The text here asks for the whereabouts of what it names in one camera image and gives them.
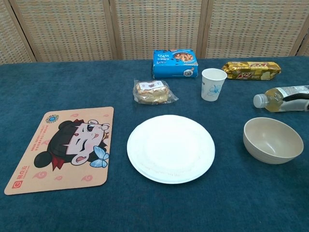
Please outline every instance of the white paper cup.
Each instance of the white paper cup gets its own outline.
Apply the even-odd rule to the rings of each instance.
[[[209,102],[217,100],[226,78],[226,72],[221,69],[204,69],[202,71],[202,99]]]

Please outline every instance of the blue bow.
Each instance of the blue bow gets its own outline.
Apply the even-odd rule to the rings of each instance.
[[[95,151],[96,155],[98,156],[98,159],[95,161],[92,161],[90,163],[91,167],[94,168],[105,168],[107,167],[107,162],[106,160],[109,158],[109,154],[106,153],[101,147],[94,146],[93,150]]]

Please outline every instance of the bowl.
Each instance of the bowl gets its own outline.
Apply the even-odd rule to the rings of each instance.
[[[269,164],[286,163],[304,150],[303,140],[293,128],[268,117],[246,122],[243,142],[253,157]]]

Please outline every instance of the blue tablecloth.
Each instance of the blue tablecloth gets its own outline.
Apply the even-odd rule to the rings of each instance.
[[[271,81],[226,80],[219,99],[201,99],[201,71],[227,61],[274,61]],[[270,113],[253,96],[272,87],[309,84],[309,57],[201,59],[198,78],[165,79],[179,100],[141,105],[134,79],[151,80],[151,60],[29,63],[0,66],[0,230],[2,231],[236,231],[309,230],[309,114]],[[99,187],[6,196],[3,191],[48,111],[114,107],[107,182]],[[200,178],[160,184],[131,165],[126,142],[154,116],[188,117],[211,134],[216,154]],[[287,123],[303,138],[302,155],[269,165],[245,149],[242,132],[253,117]],[[183,149],[189,152],[186,144]]]

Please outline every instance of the black hair bun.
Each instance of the black hair bun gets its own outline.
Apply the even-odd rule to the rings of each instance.
[[[64,122],[62,122],[60,125],[59,125],[59,130],[60,129],[62,129],[62,128],[64,128],[64,127],[66,127],[67,125],[69,125],[69,124],[71,124],[71,123],[73,123],[72,121],[64,121]]]
[[[36,166],[37,168],[43,168],[46,167],[48,164],[50,164],[52,161],[52,155],[47,152],[41,152],[40,154],[38,154],[35,159],[34,159],[34,166]]]

